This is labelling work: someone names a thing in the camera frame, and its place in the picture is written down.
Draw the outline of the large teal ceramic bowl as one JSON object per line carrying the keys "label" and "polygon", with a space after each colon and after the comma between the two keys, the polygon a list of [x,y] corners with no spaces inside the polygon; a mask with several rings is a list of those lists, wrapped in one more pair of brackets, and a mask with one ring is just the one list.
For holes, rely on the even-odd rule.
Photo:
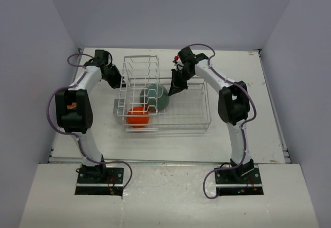
{"label": "large teal ceramic bowl", "polygon": [[169,103],[167,89],[161,84],[150,84],[140,92],[140,105],[150,113],[157,113],[165,110]]}

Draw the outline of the white wire dish rack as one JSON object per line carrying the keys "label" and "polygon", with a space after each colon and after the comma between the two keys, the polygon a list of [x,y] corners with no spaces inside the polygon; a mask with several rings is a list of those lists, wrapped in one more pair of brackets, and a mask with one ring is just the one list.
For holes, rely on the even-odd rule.
{"label": "white wire dish rack", "polygon": [[156,55],[125,56],[113,114],[126,132],[206,131],[211,123],[208,89],[200,77],[188,89],[169,95],[171,72]]}

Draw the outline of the small orange bowl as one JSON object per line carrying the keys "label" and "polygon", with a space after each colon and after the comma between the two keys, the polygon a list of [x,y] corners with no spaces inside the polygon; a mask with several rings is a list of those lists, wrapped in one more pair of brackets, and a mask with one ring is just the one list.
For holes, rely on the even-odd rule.
{"label": "small orange bowl", "polygon": [[144,128],[149,123],[149,112],[142,106],[133,107],[127,113],[126,121],[131,128]]}

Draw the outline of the large orange bowl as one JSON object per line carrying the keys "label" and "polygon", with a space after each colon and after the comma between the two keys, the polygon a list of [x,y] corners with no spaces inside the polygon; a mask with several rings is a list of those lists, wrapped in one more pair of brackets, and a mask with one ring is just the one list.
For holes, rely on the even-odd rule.
{"label": "large orange bowl", "polygon": [[77,104],[76,103],[72,103],[71,105],[67,105],[67,109],[74,110],[76,108],[77,108]]}

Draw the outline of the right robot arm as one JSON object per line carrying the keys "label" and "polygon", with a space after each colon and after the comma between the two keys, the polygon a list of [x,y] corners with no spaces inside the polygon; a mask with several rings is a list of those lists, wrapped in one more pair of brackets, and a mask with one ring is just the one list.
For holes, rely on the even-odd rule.
{"label": "right robot arm", "polygon": [[230,167],[220,167],[221,176],[228,176],[242,183],[254,168],[246,138],[246,124],[257,116],[256,107],[248,94],[243,81],[234,81],[217,70],[211,58],[204,53],[193,53],[191,46],[181,49],[174,57],[175,68],[172,69],[169,96],[178,94],[188,88],[188,81],[199,76],[218,94],[217,112],[227,125],[231,142]]}

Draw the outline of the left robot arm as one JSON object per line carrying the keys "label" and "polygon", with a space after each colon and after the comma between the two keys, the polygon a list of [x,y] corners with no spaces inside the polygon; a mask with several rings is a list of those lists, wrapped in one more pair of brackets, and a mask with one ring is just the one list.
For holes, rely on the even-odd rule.
{"label": "left robot arm", "polygon": [[112,89],[125,84],[118,68],[113,64],[110,52],[96,50],[94,55],[85,53],[90,59],[83,65],[78,65],[83,72],[68,87],[63,87],[54,93],[56,121],[64,131],[57,130],[63,135],[75,139],[82,156],[82,166],[78,170],[79,177],[86,183],[93,180],[102,183],[107,178],[106,162],[97,148],[90,128],[93,124],[93,110],[89,100],[89,92],[95,85],[104,80]]}

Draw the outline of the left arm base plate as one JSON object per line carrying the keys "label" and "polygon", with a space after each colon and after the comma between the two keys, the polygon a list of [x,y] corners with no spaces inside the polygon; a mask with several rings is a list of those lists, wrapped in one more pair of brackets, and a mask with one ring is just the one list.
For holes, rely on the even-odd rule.
{"label": "left arm base plate", "polygon": [[75,195],[123,196],[123,168],[108,168],[105,164],[81,165],[76,172]]}

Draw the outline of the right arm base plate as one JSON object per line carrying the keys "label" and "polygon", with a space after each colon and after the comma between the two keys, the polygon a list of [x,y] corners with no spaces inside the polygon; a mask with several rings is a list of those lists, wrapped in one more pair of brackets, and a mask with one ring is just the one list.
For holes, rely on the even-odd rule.
{"label": "right arm base plate", "polygon": [[215,172],[217,196],[264,195],[259,168],[243,176],[235,175],[230,170]]}

